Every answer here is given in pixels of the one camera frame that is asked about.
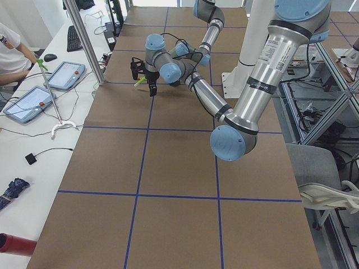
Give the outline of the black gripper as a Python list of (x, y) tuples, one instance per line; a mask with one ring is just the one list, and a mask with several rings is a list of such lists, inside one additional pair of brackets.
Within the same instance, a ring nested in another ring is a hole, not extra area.
[(148, 69), (144, 69), (144, 76), (147, 79), (147, 82), (149, 83), (149, 96), (154, 97), (157, 95), (157, 80), (160, 77), (159, 72), (152, 72)]

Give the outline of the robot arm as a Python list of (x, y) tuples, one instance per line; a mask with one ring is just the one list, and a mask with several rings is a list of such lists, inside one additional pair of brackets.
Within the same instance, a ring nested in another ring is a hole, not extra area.
[(169, 84), (184, 82), (219, 122), (210, 136), (213, 153), (225, 161), (238, 160), (255, 147), (258, 121), (296, 50), (327, 38), (330, 9), (330, 1), (275, 1), (270, 6), (273, 17), (268, 23), (268, 39), (237, 104), (230, 106), (195, 67), (208, 63), (211, 48), (224, 27), (224, 13), (214, 1), (196, 1), (194, 16), (209, 24), (198, 48), (179, 44), (167, 51), (163, 35), (150, 34), (146, 38), (142, 67), (150, 93), (156, 94), (158, 78)]
[(194, 47), (188, 40), (178, 40), (169, 53), (175, 60), (188, 59), (194, 65), (207, 66), (214, 43), (224, 28), (224, 13), (215, 1), (195, 1), (193, 15), (206, 24), (206, 33), (201, 43)]

